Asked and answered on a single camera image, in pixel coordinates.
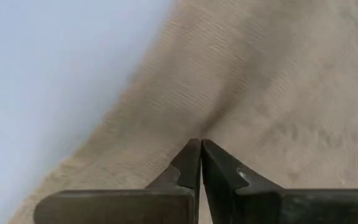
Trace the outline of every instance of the dark metal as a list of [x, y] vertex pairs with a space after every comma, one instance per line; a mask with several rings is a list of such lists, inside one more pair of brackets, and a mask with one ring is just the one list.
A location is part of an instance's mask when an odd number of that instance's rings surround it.
[[191, 139], [146, 189], [59, 192], [34, 221], [197, 224], [201, 161], [214, 224], [358, 223], [358, 190], [283, 189], [207, 139]]
[[236, 199], [233, 223], [358, 223], [358, 190], [281, 190]]
[[237, 190], [242, 194], [252, 194], [281, 189], [211, 140], [203, 140], [201, 158], [204, 186], [214, 224], [234, 223], [238, 216], [241, 217], [235, 203]]
[[43, 199], [36, 224], [198, 223], [201, 142], [191, 139], [142, 190], [69, 190]]

